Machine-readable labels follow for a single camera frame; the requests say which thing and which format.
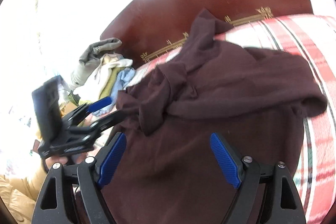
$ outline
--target pile of clothes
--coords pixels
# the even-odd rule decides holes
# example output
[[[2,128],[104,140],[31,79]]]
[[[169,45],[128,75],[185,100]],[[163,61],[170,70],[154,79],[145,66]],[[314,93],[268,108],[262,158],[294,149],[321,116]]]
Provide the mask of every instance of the pile of clothes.
[[[71,74],[69,87],[80,97],[79,105],[111,97],[110,105],[93,113],[97,117],[113,109],[118,91],[124,90],[135,74],[133,60],[114,53],[121,43],[117,38],[109,38],[91,44]]]

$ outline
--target gold decorative trim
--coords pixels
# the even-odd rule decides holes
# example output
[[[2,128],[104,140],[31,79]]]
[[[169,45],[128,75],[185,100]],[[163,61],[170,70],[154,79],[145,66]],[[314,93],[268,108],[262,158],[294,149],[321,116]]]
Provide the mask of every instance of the gold decorative trim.
[[[254,22],[254,21],[259,21],[259,20],[264,20],[264,19],[269,19],[273,17],[272,11],[270,9],[270,7],[260,7],[260,9],[256,9],[256,11],[259,13],[257,15],[253,15],[250,17],[244,17],[241,19],[237,19],[237,20],[231,20],[229,16],[225,16],[224,20],[234,26],[238,26],[238,25],[242,25],[242,24],[246,24],[246,23],[250,23],[250,22]],[[181,47],[184,42],[186,41],[187,37],[189,36],[186,32],[183,33],[184,38],[177,41],[177,42],[170,42],[170,40],[167,40],[167,44],[168,46],[163,47],[161,49],[159,49],[156,52],[153,52],[151,54],[148,54],[147,52],[144,52],[140,55],[141,59],[147,63],[157,57],[159,57],[162,54],[165,54],[175,48],[179,48]]]
[[[255,9],[257,12],[259,12],[258,15],[253,15],[250,17],[244,17],[241,19],[231,20],[229,16],[225,16],[224,20],[234,26],[243,25],[246,23],[269,19],[273,17],[272,11],[270,7],[260,7],[260,9]]]
[[[170,40],[168,39],[167,40],[168,46],[163,47],[163,48],[159,49],[158,51],[153,52],[151,54],[148,54],[147,52],[144,52],[144,53],[142,53],[140,55],[140,57],[142,58],[142,60],[145,63],[147,63],[150,60],[153,60],[153,59],[159,57],[162,54],[165,54],[165,53],[167,53],[167,52],[169,52],[169,51],[171,51],[171,50],[173,50],[175,48],[181,47],[184,44],[184,42],[187,40],[187,37],[189,36],[188,33],[186,33],[186,32],[184,32],[183,35],[184,35],[183,39],[181,39],[181,40],[179,40],[177,42],[174,42],[174,43],[170,42]]]

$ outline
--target olive green cloth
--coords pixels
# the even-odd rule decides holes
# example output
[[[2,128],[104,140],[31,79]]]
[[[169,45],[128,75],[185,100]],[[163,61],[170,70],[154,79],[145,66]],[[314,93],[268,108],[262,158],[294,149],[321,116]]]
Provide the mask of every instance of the olive green cloth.
[[[113,69],[111,69],[111,70],[112,70],[112,72],[111,72],[111,76],[110,76],[110,78],[108,79],[108,81],[107,81],[105,87],[104,87],[103,90],[101,91],[101,94],[100,94],[100,96],[99,96],[99,99],[102,99],[102,98],[105,98],[105,97],[107,97],[107,96],[110,96],[110,94],[111,94],[111,90],[112,90],[113,85],[114,85],[114,83],[115,83],[115,81],[116,81],[116,78],[117,78],[117,74],[118,74],[120,71],[124,70],[124,69],[125,69],[124,67],[122,67],[122,68],[113,68]]]

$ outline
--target yellow cloth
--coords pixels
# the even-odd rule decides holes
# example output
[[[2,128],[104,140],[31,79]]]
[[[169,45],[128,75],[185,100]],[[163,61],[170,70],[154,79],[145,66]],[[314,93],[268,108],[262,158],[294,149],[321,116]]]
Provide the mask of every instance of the yellow cloth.
[[[23,179],[0,175],[0,196],[18,223],[31,223],[37,196],[46,176],[42,163],[32,176]]]
[[[79,102],[78,104],[81,106],[81,105],[84,105],[85,103],[87,104],[91,104],[92,102],[90,100],[83,100],[83,99],[79,99]]]
[[[112,90],[113,85],[114,85],[114,83],[115,83],[115,81],[116,81],[116,78],[117,78],[117,74],[118,74],[120,71],[124,70],[124,69],[125,69],[124,67],[123,67],[123,68],[113,68],[113,69],[112,69],[111,76],[110,76],[110,78],[108,79],[108,81],[107,81],[105,87],[104,87],[103,90],[101,91],[100,96],[99,96],[99,99],[102,99],[102,98],[105,98],[105,97],[107,97],[107,96],[110,96],[110,94],[111,94],[111,90]]]

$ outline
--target white cloth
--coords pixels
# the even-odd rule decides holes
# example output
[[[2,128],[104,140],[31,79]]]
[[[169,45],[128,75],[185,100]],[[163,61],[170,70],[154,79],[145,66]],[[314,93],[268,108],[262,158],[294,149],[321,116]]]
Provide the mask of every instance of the white cloth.
[[[120,59],[120,55],[113,54],[105,54],[100,61],[100,65],[89,76],[85,84],[73,92],[78,94],[82,100],[92,102],[99,100],[99,96],[111,76],[112,68],[130,67],[133,63],[131,59]]]

